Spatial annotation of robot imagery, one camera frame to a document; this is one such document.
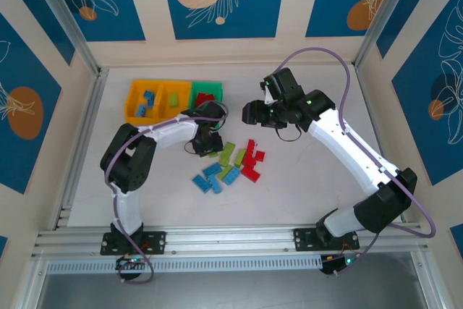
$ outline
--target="blue block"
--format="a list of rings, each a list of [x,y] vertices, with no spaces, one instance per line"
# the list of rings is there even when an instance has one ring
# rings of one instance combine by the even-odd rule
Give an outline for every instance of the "blue block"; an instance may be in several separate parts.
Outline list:
[[[218,174],[222,171],[222,167],[218,163],[214,163],[212,166],[208,166],[203,170],[204,176],[209,177],[211,175]]]
[[[138,106],[137,114],[135,115],[136,117],[145,117],[146,114],[146,106],[143,104],[140,104]]]
[[[151,92],[150,90],[146,90],[144,93],[143,93],[143,98],[144,99],[152,99],[152,97],[154,97],[154,93]]]
[[[204,193],[211,189],[209,182],[205,181],[204,178],[200,175],[196,175],[193,179],[193,182],[202,190]]]
[[[209,183],[211,184],[212,186],[212,191],[217,194],[217,193],[220,193],[222,192],[222,188],[220,187],[220,185],[218,184],[218,181],[217,181],[217,178],[215,175],[211,175],[208,177],[208,181]]]
[[[241,174],[241,171],[237,167],[234,166],[233,168],[231,168],[231,171],[227,175],[225,175],[224,182],[227,185],[231,185],[233,181],[236,180],[240,174]]]

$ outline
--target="green block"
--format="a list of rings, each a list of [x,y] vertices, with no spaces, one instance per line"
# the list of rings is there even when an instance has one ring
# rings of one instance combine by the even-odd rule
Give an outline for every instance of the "green block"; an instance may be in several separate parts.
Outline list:
[[[177,93],[169,94],[169,106],[171,108],[176,108],[179,105],[179,95]]]
[[[222,155],[220,156],[220,159],[218,160],[218,163],[221,166],[228,166],[230,162],[230,157],[224,156],[224,153],[222,152]]]
[[[232,170],[233,166],[229,164],[222,170],[220,173],[217,174],[217,177],[220,179],[220,181],[224,181],[224,177]]]
[[[237,159],[234,160],[234,166],[237,166],[238,168],[241,166],[241,163],[243,162],[243,158],[245,157],[245,154],[246,154],[246,149],[240,148],[237,154]]]
[[[234,147],[236,145],[233,144],[233,143],[230,143],[229,141],[225,144],[225,147],[224,147],[224,152],[223,153],[226,153],[228,157],[231,156],[231,154],[233,153],[233,150],[234,150]]]

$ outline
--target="cable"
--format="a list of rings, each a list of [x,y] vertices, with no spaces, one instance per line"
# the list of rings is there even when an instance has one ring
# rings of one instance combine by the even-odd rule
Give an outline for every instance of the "cable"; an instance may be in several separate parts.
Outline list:
[[[164,126],[169,125],[169,124],[174,124],[174,123],[177,123],[177,122],[187,122],[187,121],[215,121],[215,122],[220,122],[220,121],[224,121],[229,115],[229,108],[227,108],[226,105],[221,103],[221,102],[214,101],[214,103],[217,103],[222,108],[224,108],[225,115],[223,115],[220,119],[213,119],[211,117],[185,117],[183,119],[171,119],[171,120],[166,121],[164,123],[155,124],[155,125],[151,126],[150,128],[148,128],[146,130],[143,130],[142,132],[137,133],[136,135],[131,137],[128,141],[126,141],[125,144],[116,152],[114,157],[109,162],[108,168],[106,169],[106,171],[104,173],[104,182],[106,183],[106,185],[113,192],[113,211],[114,211],[114,217],[116,219],[117,225],[119,226],[119,231],[121,231],[121,233],[124,235],[124,237],[126,237],[126,239],[130,242],[130,244],[132,244],[133,248],[137,251],[137,253],[142,256],[143,260],[150,267],[150,272],[151,272],[150,277],[148,279],[142,280],[142,281],[139,281],[139,282],[134,282],[134,281],[124,280],[122,278],[122,275],[121,275],[122,270],[119,268],[119,270],[117,271],[117,276],[119,277],[121,282],[125,282],[126,284],[134,284],[134,285],[136,285],[136,284],[147,284],[148,282],[150,282],[154,278],[154,267],[153,267],[153,264],[151,263],[150,259],[147,257],[147,255],[138,247],[137,243],[133,241],[133,239],[129,236],[129,234],[125,230],[124,226],[122,225],[122,222],[121,222],[121,220],[119,218],[119,212],[117,211],[117,189],[109,181],[109,173],[111,173],[111,171],[112,171],[112,169],[114,167],[114,164],[116,163],[117,159],[121,156],[121,154],[123,152],[125,152],[126,148],[131,143],[136,141],[136,139],[138,139],[139,137],[142,137],[146,133],[152,132],[154,130],[157,130],[158,128],[164,127]]]
[[[339,104],[339,124],[341,125],[342,130],[344,133],[347,135],[347,137],[360,149],[362,152],[379,168],[383,168],[383,164],[381,164],[380,161],[378,161],[374,155],[370,153],[370,151],[367,150],[365,146],[363,146],[350,132],[345,132],[346,130],[346,125],[344,124],[344,118],[343,118],[343,113],[344,113],[344,104],[346,103],[347,99],[347,94],[349,93],[349,88],[350,88],[350,71],[349,67],[347,66],[347,63],[339,56],[336,52],[333,52],[332,50],[328,50],[327,48],[323,47],[307,47],[307,48],[301,48],[300,50],[297,50],[290,54],[279,66],[278,68],[275,69],[275,72],[278,72],[282,67],[286,65],[291,59],[293,59],[295,56],[298,54],[301,54],[302,52],[308,52],[308,51],[321,51],[321,52],[326,52],[327,54],[332,55],[334,58],[336,58],[339,63],[341,63],[342,67],[344,68],[344,71],[346,72],[346,87],[344,89],[344,92],[342,94],[341,98],[341,103]],[[408,232],[410,234],[416,235],[418,237],[423,237],[423,238],[432,238],[436,235],[436,224],[433,221],[433,218],[430,216],[428,211],[424,206],[421,205],[421,203],[418,201],[417,198],[414,197],[414,195],[393,175],[391,174],[388,170],[384,171],[384,174],[392,180],[394,184],[396,184],[403,193],[420,209],[421,213],[424,215],[426,220],[428,221],[430,225],[431,231],[429,234],[425,234],[422,232],[416,232],[413,229],[410,229],[408,227],[403,227],[399,226],[397,224],[389,224],[389,226],[393,228],[400,229],[402,231]],[[373,238],[372,242],[363,250],[363,252],[360,254],[360,256],[356,259],[356,261],[359,261],[363,256],[371,249],[375,241],[378,239],[378,234]],[[343,271],[347,270],[348,268],[351,268],[354,263],[351,263],[351,265],[344,270],[338,272],[338,274],[342,273]]]

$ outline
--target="orange circle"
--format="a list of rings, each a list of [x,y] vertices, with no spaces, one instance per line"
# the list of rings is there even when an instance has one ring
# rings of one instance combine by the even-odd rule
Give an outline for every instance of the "orange circle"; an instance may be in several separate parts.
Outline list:
[[[8,113],[9,126],[22,139],[32,140],[41,131],[43,123],[43,104],[41,97],[32,88],[18,87],[12,90],[7,106],[13,108]]]
[[[443,116],[443,104],[438,99],[435,99],[430,102],[428,108],[429,116],[431,119],[438,120]]]
[[[94,21],[96,20],[96,12],[91,7],[81,7],[79,9],[79,14],[84,20]]]
[[[370,27],[378,7],[383,0],[361,0],[356,3],[347,15],[347,26],[352,30],[366,30]]]

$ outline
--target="white table surface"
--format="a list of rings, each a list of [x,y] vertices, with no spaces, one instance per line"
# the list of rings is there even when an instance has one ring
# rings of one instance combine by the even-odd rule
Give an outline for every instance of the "white table surface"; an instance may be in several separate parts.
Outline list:
[[[245,148],[257,141],[266,159],[255,167],[261,177],[252,183],[242,175],[223,191],[204,194],[193,183],[196,174],[217,162],[184,152],[183,143],[156,151],[148,180],[140,188],[140,209],[146,226],[220,226],[311,224],[335,208],[364,198],[357,182],[339,160],[309,134],[294,143],[279,140],[269,128],[242,123],[242,107],[262,99],[259,82],[277,64],[207,64],[190,66],[110,69],[84,166],[72,204],[68,227],[105,227],[113,218],[111,191],[104,184],[99,162],[116,131],[124,123],[124,102],[134,79],[210,80],[223,83],[229,118],[220,131],[224,140]],[[339,105],[344,70],[337,64],[290,64],[298,83],[308,93],[320,89]],[[374,149],[378,144],[368,117],[357,76],[344,118]],[[293,126],[281,136],[297,135]]]

